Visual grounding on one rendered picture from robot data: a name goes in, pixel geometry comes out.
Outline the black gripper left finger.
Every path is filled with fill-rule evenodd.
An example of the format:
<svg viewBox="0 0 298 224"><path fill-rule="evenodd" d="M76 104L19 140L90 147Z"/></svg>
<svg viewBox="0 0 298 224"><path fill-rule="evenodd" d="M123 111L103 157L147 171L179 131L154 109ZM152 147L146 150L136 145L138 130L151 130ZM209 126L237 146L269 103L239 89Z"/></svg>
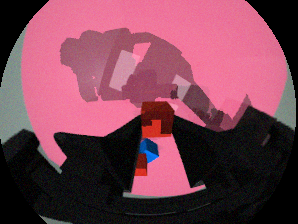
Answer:
<svg viewBox="0 0 298 224"><path fill-rule="evenodd" d="M142 139L141 115L105 137L76 135L76 133L73 135L68 132L53 133L53 135L55 135L55 143L59 145L65 157L102 165L124 189L122 193L132 193Z"/></svg>

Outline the blue cube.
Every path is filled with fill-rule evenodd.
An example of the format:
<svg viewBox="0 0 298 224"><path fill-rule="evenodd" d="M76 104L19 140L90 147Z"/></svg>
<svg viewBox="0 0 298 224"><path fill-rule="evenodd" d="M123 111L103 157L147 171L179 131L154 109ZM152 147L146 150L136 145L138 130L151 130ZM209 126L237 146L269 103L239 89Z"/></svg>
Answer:
<svg viewBox="0 0 298 224"><path fill-rule="evenodd" d="M160 153L158 153L158 147L157 144L152 143L152 140L145 139L140 144L140 151L138 153L146 153L146 156L148 156L148 163L150 161L156 160L158 156L160 156Z"/></svg>

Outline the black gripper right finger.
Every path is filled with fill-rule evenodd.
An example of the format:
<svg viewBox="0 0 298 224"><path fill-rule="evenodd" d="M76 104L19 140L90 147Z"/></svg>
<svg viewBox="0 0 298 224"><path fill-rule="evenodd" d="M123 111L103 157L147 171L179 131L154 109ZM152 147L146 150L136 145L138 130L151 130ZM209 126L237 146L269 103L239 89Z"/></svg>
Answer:
<svg viewBox="0 0 298 224"><path fill-rule="evenodd" d="M185 175L188 176L190 189L204 185L206 177L220 165L223 156L229 153L230 147L255 137L258 124L214 132L213 129L194 124L185 117L174 115L173 139L176 141L178 155L181 156Z"/></svg>

